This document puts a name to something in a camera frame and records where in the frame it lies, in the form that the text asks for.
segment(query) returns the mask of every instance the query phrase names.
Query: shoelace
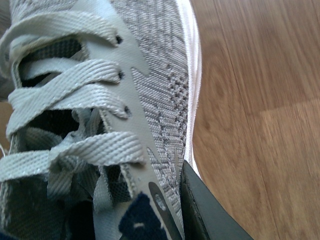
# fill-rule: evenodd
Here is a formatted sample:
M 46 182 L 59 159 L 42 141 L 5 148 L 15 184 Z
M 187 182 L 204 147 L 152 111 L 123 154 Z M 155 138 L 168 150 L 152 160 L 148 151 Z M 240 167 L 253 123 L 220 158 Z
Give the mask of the shoelace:
M 105 19 L 85 12 L 62 11 L 38 14 L 13 25 L 0 41 L 0 71 L 9 78 L 10 63 L 5 54 L 10 48 L 10 62 L 21 60 L 29 50 L 70 35 L 95 35 L 117 47 L 116 29 Z M 25 129 L 25 141 L 34 151 L 13 153 L 0 160 L 0 182 L 31 176 L 45 176 L 47 195 L 51 199 L 71 190 L 72 178 L 88 166 L 98 166 L 93 205 L 96 210 L 110 206 L 108 178 L 103 166 L 144 163 L 143 147 L 132 132 L 106 131 L 97 134 L 106 111 L 118 118 L 129 117 L 126 105 L 113 94 L 107 84 L 120 84 L 117 63 L 101 59 L 84 62 L 69 58 L 50 58 L 27 63 L 22 67 L 25 81 L 49 73 L 58 73 L 36 87 L 17 88 L 9 96 L 14 112 L 7 126 L 7 136 Z M 39 128 L 26 127 L 46 110 L 72 110 L 79 123 L 77 131 L 64 139 Z

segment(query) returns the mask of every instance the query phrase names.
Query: sneaker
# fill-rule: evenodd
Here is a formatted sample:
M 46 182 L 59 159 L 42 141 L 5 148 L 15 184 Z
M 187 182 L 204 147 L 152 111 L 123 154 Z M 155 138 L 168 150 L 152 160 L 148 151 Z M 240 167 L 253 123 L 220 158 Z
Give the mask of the sneaker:
M 185 0 L 11 0 L 0 227 L 16 239 L 185 239 L 201 53 Z

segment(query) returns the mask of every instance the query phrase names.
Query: shoe upper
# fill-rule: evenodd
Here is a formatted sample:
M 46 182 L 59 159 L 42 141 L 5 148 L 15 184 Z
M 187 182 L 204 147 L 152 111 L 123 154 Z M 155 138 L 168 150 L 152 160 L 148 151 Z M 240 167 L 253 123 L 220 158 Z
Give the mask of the shoe upper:
M 2 228 L 72 239 L 70 212 L 89 201 L 97 240 L 152 226 L 150 236 L 183 239 L 188 66 L 176 2 L 12 1 L 11 17 L 0 41 L 16 88 Z

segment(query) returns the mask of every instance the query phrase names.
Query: wood grain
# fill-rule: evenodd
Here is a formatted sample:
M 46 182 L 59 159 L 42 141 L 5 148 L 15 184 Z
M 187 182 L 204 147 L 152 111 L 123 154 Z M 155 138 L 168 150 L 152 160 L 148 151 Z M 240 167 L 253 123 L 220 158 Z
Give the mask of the wood grain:
M 320 95 L 320 28 L 311 0 L 216 0 L 246 113 Z
M 9 150 L 10 143 L 6 138 L 6 126 L 9 122 L 9 118 L 12 113 L 12 107 L 7 102 L 0 102 L 0 144 L 5 150 Z
M 192 3 L 202 178 L 255 239 L 320 239 L 320 0 Z
M 320 237 L 320 100 L 251 116 L 280 239 Z
M 223 207 L 255 239 L 278 239 L 224 35 L 214 4 L 194 1 L 203 81 L 196 126 L 200 174 Z

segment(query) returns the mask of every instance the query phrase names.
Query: midsole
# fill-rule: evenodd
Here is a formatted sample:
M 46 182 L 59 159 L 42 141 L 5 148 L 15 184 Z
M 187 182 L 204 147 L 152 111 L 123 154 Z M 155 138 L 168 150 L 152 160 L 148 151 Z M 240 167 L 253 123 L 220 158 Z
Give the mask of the midsole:
M 184 41 L 188 63 L 189 98 L 188 122 L 186 129 L 186 144 L 184 159 L 191 165 L 200 177 L 193 153 L 193 131 L 201 86 L 202 55 L 199 30 L 196 17 L 188 0 L 176 0 L 184 31 Z

